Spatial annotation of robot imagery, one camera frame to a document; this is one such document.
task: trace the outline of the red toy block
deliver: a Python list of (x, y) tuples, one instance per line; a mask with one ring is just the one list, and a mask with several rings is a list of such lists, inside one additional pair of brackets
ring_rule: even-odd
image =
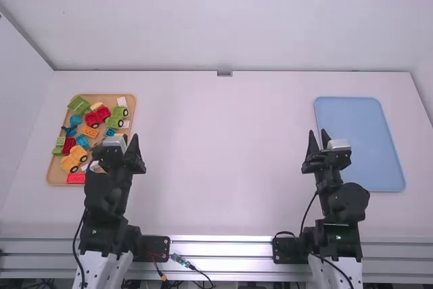
[(84, 184), (86, 182), (86, 174), (68, 174), (66, 179), (67, 184)]
[(87, 113), (84, 119), (88, 127), (96, 129), (110, 116), (110, 110), (106, 106), (100, 106), (96, 111)]
[(69, 155), (69, 151), (72, 147), (74, 147), (76, 145), (76, 140), (75, 138), (66, 138), (65, 140), (65, 144), (63, 145), (63, 150), (62, 150), (62, 154), (64, 156)]

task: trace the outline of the blue toy block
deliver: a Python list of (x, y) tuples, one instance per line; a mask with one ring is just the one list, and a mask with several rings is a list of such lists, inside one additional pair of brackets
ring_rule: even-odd
[(69, 118), (69, 122), (70, 122), (71, 126), (72, 125), (79, 125), (79, 124), (81, 124), (81, 116), (79, 116), (79, 115), (72, 115)]
[(67, 132), (67, 137), (74, 137), (76, 135), (76, 129), (69, 130)]
[(75, 138), (75, 140), (76, 140), (77, 144), (80, 145), (81, 147), (83, 147), (84, 149), (90, 148), (89, 142), (87, 141), (87, 139), (84, 135), (79, 135), (77, 138)]
[(104, 133), (106, 137), (113, 137), (115, 134), (116, 134), (116, 130), (114, 130), (113, 128), (108, 128)]

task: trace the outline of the blue tray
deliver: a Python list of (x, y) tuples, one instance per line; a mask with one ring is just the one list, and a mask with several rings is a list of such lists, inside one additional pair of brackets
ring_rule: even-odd
[(378, 100), (318, 97), (314, 107), (319, 130), (325, 129), (331, 138), (347, 139), (352, 146), (352, 164), (341, 172), (345, 182), (369, 191), (404, 190), (405, 178)]

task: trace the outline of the red toy car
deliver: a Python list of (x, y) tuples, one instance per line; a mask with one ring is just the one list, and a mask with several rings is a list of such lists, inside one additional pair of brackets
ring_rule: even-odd
[(87, 113), (84, 119), (88, 127), (96, 129), (110, 116), (110, 110), (106, 106), (102, 105), (96, 111)]

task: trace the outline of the white wall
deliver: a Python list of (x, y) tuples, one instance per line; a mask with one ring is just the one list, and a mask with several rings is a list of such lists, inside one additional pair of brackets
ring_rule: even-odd
[(409, 70), (433, 119), (433, 0), (0, 0), (62, 70)]
[(1, 14), (0, 207), (20, 163), (53, 70)]

